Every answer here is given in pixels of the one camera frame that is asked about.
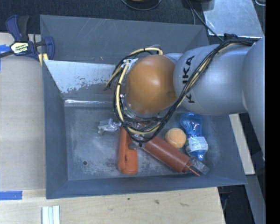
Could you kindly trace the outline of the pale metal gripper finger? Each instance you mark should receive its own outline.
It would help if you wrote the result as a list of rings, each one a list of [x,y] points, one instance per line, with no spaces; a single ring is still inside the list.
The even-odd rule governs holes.
[[[121,127],[121,123],[119,121],[114,121],[112,118],[103,120],[102,126],[105,128],[119,128]]]
[[[98,126],[98,134],[103,135],[105,132],[115,132],[118,130],[117,125],[102,125]]]

